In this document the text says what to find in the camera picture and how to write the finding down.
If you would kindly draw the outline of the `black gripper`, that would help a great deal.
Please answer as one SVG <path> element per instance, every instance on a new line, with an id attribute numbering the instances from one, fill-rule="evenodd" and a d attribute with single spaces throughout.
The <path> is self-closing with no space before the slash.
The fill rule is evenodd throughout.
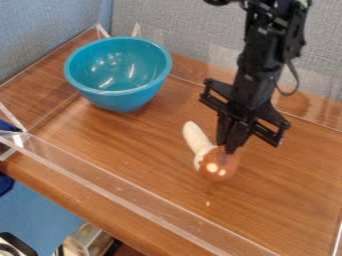
<path id="1" fill-rule="evenodd" d="M 271 96 L 275 90 L 275 74 L 256 79 L 238 70 L 234 84 L 206 78 L 199 101 L 218 114 L 216 144 L 234 154 L 246 140 L 255 135 L 276 147 L 291 124 L 276 111 Z"/>

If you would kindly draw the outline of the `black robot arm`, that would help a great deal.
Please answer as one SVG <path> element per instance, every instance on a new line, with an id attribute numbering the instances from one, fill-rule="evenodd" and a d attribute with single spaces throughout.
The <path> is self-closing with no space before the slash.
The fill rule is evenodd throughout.
<path id="1" fill-rule="evenodd" d="M 204 80 L 200 102 L 218 113 L 216 144 L 235 153 L 251 136 L 276 146 L 290 122 L 275 110 L 283 69 L 306 45 L 304 24 L 311 0 L 203 0 L 214 6 L 236 2 L 246 11 L 244 48 L 232 84 Z"/>

